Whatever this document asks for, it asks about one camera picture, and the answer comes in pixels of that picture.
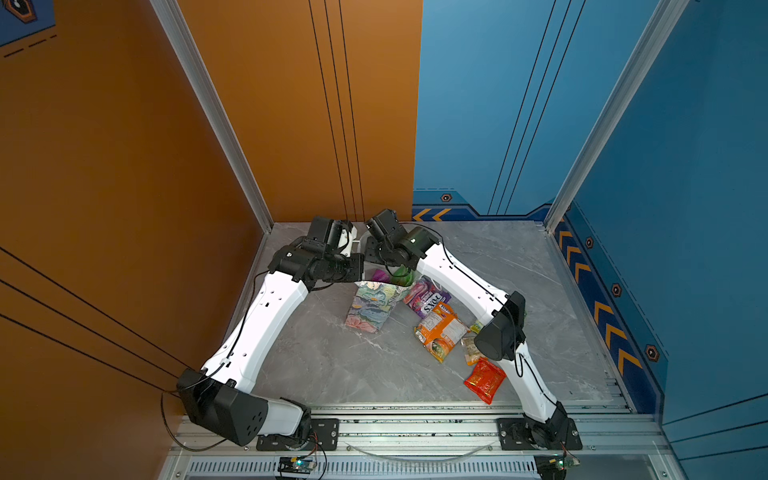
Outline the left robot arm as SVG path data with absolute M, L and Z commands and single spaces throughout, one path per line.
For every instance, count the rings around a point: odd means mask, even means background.
M 185 370 L 177 392 L 190 421 L 245 446 L 259 436 L 277 436 L 301 447 L 311 433 L 311 409 L 287 399 L 254 396 L 262 364 L 289 317 L 318 282 L 362 279 L 364 255 L 299 237 L 278 250 L 244 318 L 202 367 Z

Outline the floral white paper bag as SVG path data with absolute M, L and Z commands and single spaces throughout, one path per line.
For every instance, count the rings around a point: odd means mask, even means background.
M 345 319 L 347 327 L 367 333 L 376 333 L 382 328 L 411 286 L 371 282 L 370 278 L 375 269 L 386 270 L 391 274 L 398 268 L 374 265 L 364 272 L 364 278 L 355 283 L 357 291 Z

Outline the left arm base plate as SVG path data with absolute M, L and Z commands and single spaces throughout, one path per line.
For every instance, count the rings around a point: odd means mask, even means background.
M 339 440 L 340 420 L 338 418 L 312 418 L 299 426 L 292 436 L 258 436 L 258 451 L 309 451 L 315 447 L 324 451 L 335 451 Z

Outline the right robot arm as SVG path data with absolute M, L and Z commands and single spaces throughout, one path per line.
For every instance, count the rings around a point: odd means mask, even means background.
M 522 410 L 523 441 L 534 449 L 555 450 L 572 438 L 572 422 L 563 404 L 547 388 L 531 358 L 523 332 L 525 298 L 507 293 L 463 265 L 436 231 L 399 222 L 366 223 L 368 260 L 387 267 L 405 266 L 427 276 L 457 298 L 479 322 L 476 345 L 506 374 Z

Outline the purple grape candy bag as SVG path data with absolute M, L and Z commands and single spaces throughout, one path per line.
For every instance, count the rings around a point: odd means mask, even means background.
M 373 271 L 373 274 L 370 278 L 371 282 L 378 282 L 383 284 L 392 284 L 392 276 L 386 271 L 382 269 L 375 269 Z

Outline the green Lays chips bag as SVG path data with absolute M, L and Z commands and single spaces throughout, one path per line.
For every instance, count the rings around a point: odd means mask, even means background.
M 390 279 L 394 285 L 410 287 L 415 281 L 415 272 L 406 266 L 401 266 L 390 274 Z

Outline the orange Fox's candy bag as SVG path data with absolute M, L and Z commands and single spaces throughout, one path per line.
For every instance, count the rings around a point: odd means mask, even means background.
M 440 363 L 468 333 L 469 328 L 450 305 L 438 303 L 415 327 L 415 337 Z

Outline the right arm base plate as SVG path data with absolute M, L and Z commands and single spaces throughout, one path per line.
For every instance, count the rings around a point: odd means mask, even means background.
M 500 418 L 496 420 L 496 426 L 504 451 L 583 449 L 576 423 L 568 417 L 545 423 L 527 417 Z

